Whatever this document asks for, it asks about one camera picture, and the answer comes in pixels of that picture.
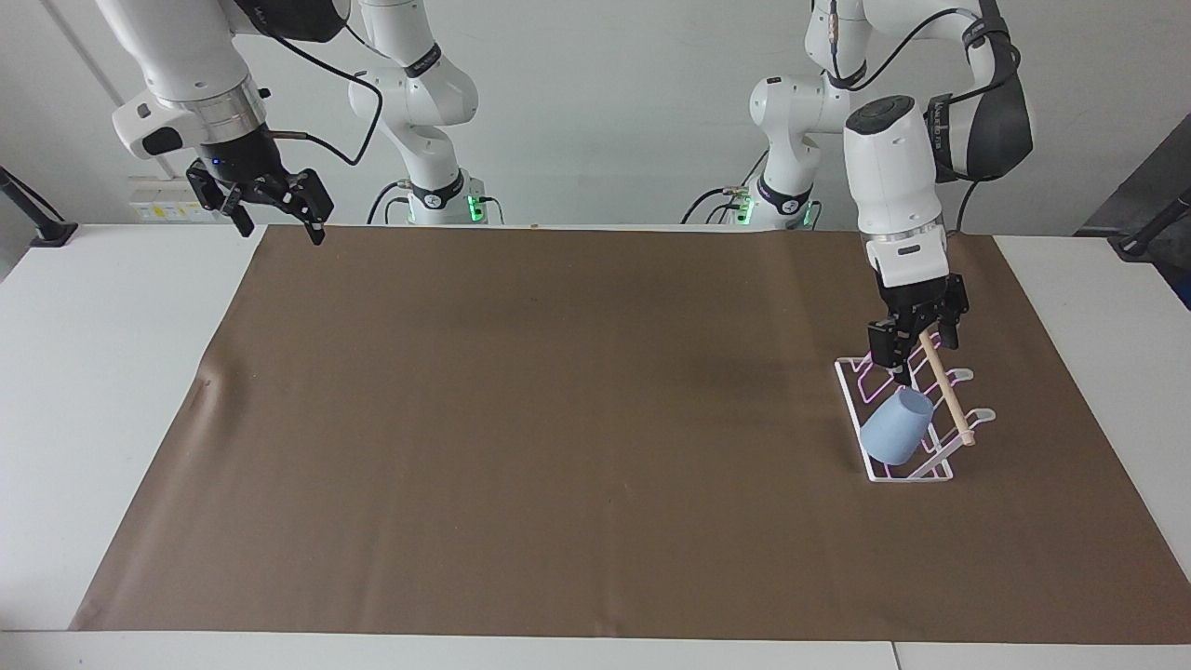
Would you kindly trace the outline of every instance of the dish rack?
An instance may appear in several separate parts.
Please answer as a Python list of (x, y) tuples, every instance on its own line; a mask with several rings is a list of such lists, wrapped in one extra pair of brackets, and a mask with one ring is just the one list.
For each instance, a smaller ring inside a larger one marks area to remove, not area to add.
[[(930, 344), (935, 350), (940, 347), (939, 333), (930, 334)], [(869, 482), (949, 482), (954, 476), (952, 464), (948, 461), (961, 446), (964, 442), (959, 428), (952, 427), (940, 437), (940, 413), (943, 405), (943, 394), (940, 388), (940, 380), (922, 389), (918, 381), (923, 369), (928, 369), (927, 352), (923, 346), (915, 349), (906, 359), (910, 368), (910, 388), (922, 392), (935, 406), (935, 418), (927, 430), (927, 436), (919, 445), (918, 455), (905, 467), (892, 469), (874, 458), (869, 457), (860, 444), (861, 417), (865, 420), (890, 396), (892, 396), (900, 384), (893, 381), (893, 376), (884, 368), (873, 364), (872, 355), (863, 358), (842, 358), (835, 362), (835, 372), (840, 378), (840, 389), (843, 392), (844, 402), (848, 406), (848, 415), (852, 418), (852, 426), (856, 434), (856, 447), (860, 450), (861, 461), (865, 464), (865, 472), (868, 474)], [(958, 368), (947, 371), (947, 383), (955, 388), (964, 382), (971, 382), (975, 374), (966, 368)], [(978, 426), (989, 424), (997, 419), (997, 413), (990, 408), (973, 409), (966, 413), (969, 428), (974, 431)]]

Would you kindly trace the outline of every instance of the brown paper sheet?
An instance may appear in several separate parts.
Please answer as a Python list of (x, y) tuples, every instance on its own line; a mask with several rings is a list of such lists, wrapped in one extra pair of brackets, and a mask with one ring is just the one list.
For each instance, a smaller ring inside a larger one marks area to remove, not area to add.
[(270, 227), (75, 630), (1191, 643), (990, 238), (949, 484), (861, 469), (855, 234)]

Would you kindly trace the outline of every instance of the wooden stick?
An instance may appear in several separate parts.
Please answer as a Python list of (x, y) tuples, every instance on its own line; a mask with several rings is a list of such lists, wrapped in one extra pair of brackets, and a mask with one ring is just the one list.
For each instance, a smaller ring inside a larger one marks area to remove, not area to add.
[(927, 361), (930, 362), (930, 370), (935, 372), (935, 380), (939, 381), (939, 390), (943, 393), (943, 401), (947, 402), (947, 409), (952, 413), (952, 421), (955, 422), (955, 428), (960, 432), (964, 446), (971, 447), (975, 445), (975, 432), (968, 426), (967, 415), (964, 414), (964, 408), (960, 407), (960, 400), (955, 395), (955, 389), (952, 389), (952, 380), (947, 376), (943, 362), (939, 361), (939, 352), (935, 351), (935, 344), (930, 340), (930, 333), (925, 330), (919, 332), (918, 343), (922, 344)]

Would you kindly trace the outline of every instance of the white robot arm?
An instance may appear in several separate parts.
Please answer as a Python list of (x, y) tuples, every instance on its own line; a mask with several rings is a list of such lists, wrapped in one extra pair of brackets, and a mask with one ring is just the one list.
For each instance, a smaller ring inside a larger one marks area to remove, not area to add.
[[(481, 223), (484, 183), (459, 167), (455, 148), (436, 126), (472, 120), (479, 94), (472, 79), (445, 56), (430, 32), (424, 0), (360, 0), (364, 26), (376, 50), (399, 68), (357, 73), (385, 94), (385, 134), (410, 170), (411, 220), (419, 224)], [(351, 108), (370, 118), (376, 99), (360, 84), (349, 90)]]
[[(883, 98), (849, 115), (849, 94), (884, 69), (865, 79), (874, 29), (906, 42), (962, 44), (971, 89), (936, 96), (925, 109), (909, 96)], [(935, 182), (997, 179), (1033, 150), (1019, 54), (996, 0), (816, 0), (806, 51), (823, 68), (818, 80), (771, 77), (753, 92), (769, 159), (749, 183), (750, 223), (786, 227), (797, 220), (818, 163), (818, 148), (805, 134), (844, 133), (859, 227), (888, 306), (888, 317), (869, 325), (869, 344), (874, 361), (904, 381), (918, 332), (939, 321), (944, 346), (955, 349), (967, 311), (962, 277), (949, 271)]]
[[(326, 42), (335, 37), (347, 24), (351, 0), (96, 1), (117, 38), (137, 60), (148, 84), (145, 92), (112, 115), (125, 146), (138, 157), (194, 148), (199, 159), (187, 169), (187, 177), (202, 206), (231, 217), (241, 233), (248, 236), (252, 220), (242, 202), (272, 205), (301, 220), (311, 239), (320, 243), (325, 236), (323, 223), (333, 208), (331, 198), (313, 169), (297, 174), (286, 170), (275, 142), (312, 137), (269, 130), (262, 100), (267, 90), (256, 88), (247, 63), (232, 46), (232, 37), (264, 35), (299, 51), (289, 40)], [(451, 180), (462, 176), (464, 190), (475, 190), (476, 186), (455, 164), (449, 139), (435, 129), (417, 126), (470, 119), (476, 108), (475, 86), (441, 57), (422, 1), (360, 4), (368, 31), (381, 50), (406, 68), (407, 77), (386, 90), (392, 105), (384, 109), (385, 131), (403, 148), (414, 192), (423, 184), (430, 192), (419, 193), (419, 202), (434, 202), (437, 195), (443, 202), (441, 209), (454, 212), (457, 201), (453, 203), (447, 196)], [(336, 74), (351, 79), (345, 73)], [(392, 79), (376, 81), (393, 83)], [(374, 92), (353, 86), (353, 107), (361, 108), (366, 102), (360, 101), (356, 88), (369, 95)], [(379, 100), (372, 100), (369, 115), (376, 104)], [(344, 159), (355, 164), (358, 156)], [(444, 174), (450, 174), (445, 183)], [(473, 220), (470, 211), (468, 223)]]

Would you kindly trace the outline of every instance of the black band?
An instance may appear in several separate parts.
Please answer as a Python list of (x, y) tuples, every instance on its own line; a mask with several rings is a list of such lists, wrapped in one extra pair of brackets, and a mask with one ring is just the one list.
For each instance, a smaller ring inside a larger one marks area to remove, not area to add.
[(441, 46), (438, 46), (438, 43), (435, 42), (435, 45), (431, 46), (429, 51), (426, 51), (425, 56), (422, 56), (420, 58), (414, 61), (412, 65), (405, 68), (405, 76), (410, 79), (418, 79), (419, 76), (426, 74), (426, 70), (435, 67), (435, 63), (437, 63), (438, 60), (442, 57), (443, 57), (443, 50)]
[(977, 19), (975, 23), (964, 31), (964, 49), (971, 49), (973, 45), (979, 46), (980, 40), (990, 32), (1000, 32), (1005, 37), (1009, 37), (1009, 24), (1002, 17)]
[(756, 180), (757, 193), (761, 194), (761, 198), (763, 198), (766, 202), (769, 202), (771, 205), (777, 207), (778, 212), (781, 213), (782, 215), (794, 215), (796, 213), (798, 213), (798, 209), (803, 208), (803, 205), (806, 203), (806, 200), (811, 199), (811, 190), (813, 188), (815, 187), (811, 186), (810, 188), (806, 189), (805, 193), (799, 193), (798, 195), (787, 195), (780, 190), (774, 190), (773, 188), (771, 188), (769, 184), (765, 182), (765, 175), (761, 175)]
[(852, 76), (836, 79), (836, 76), (831, 71), (828, 71), (827, 80), (830, 81), (831, 86), (836, 88), (852, 88), (853, 86), (860, 83), (860, 80), (865, 79), (866, 74), (868, 74), (868, 61), (860, 63), (860, 69), (854, 71)]
[(447, 202), (449, 202), (451, 198), (459, 195), (462, 192), (463, 192), (463, 170), (459, 171), (459, 174), (455, 176), (455, 181), (451, 181), (449, 184), (443, 186), (442, 188), (438, 188), (436, 190), (426, 190), (425, 188), (418, 186), (417, 183), (413, 184), (413, 194), (419, 200), (422, 200), (422, 203), (425, 205), (428, 209), (441, 209), (445, 207)]
[(952, 96), (937, 95), (927, 105), (927, 131), (930, 148), (935, 154), (935, 183), (949, 183), (959, 179), (952, 164), (950, 105)]

